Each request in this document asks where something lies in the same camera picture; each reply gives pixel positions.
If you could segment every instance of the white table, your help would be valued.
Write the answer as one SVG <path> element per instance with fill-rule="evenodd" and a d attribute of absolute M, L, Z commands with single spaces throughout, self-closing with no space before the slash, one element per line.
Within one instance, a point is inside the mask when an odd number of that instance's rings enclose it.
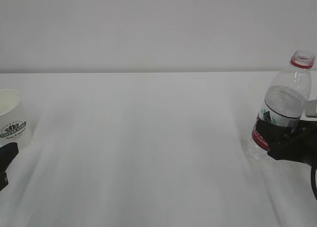
<path fill-rule="evenodd" d="M 0 192 L 0 226 L 316 226 L 309 166 L 245 153 L 275 75 L 0 75 L 33 129 Z"/>

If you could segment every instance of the red label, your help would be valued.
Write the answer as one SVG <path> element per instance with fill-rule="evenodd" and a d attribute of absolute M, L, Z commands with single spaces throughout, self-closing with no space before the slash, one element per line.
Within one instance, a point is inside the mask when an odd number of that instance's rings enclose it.
<path fill-rule="evenodd" d="M 268 143 L 266 140 L 260 135 L 260 133 L 257 131 L 257 123 L 255 123 L 252 131 L 252 138 L 254 142 L 261 147 L 262 149 L 268 150 Z"/>

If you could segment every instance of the white paper cup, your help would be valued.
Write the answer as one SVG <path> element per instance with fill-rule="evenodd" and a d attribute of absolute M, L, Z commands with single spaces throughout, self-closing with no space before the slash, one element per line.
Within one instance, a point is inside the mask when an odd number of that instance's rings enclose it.
<path fill-rule="evenodd" d="M 16 142 L 19 149 L 32 139 L 21 95 L 16 90 L 0 90 L 0 145 Z"/>

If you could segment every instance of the water bottle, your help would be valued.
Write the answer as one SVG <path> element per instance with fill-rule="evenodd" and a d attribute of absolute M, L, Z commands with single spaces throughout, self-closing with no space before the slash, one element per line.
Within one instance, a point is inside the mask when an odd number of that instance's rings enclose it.
<path fill-rule="evenodd" d="M 257 120 L 295 130 L 311 93 L 310 68 L 314 60 L 312 53 L 303 50 L 294 53 L 290 66 L 279 72 L 268 88 Z M 267 155 L 268 149 L 268 143 L 254 125 L 249 151 L 257 159 L 268 160 L 271 159 Z"/>

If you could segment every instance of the bottle label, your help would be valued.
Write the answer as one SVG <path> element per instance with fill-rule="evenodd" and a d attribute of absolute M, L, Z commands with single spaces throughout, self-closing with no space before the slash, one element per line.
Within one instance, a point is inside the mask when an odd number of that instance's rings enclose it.
<path fill-rule="evenodd" d="M 300 117 L 291 118 L 291 117 L 285 117 L 283 115 L 280 115 L 274 112 L 272 109 L 270 109 L 269 106 L 267 106 L 267 104 L 264 102 L 258 114 L 257 121 L 258 120 L 270 122 L 271 124 L 274 124 L 280 127 L 290 127 L 292 129 L 295 129 L 298 121 L 300 120 Z M 252 138 L 258 146 L 260 146 L 261 148 L 265 150 L 268 150 L 268 143 L 257 131 L 256 124 L 257 123 L 255 123 L 253 127 Z"/>

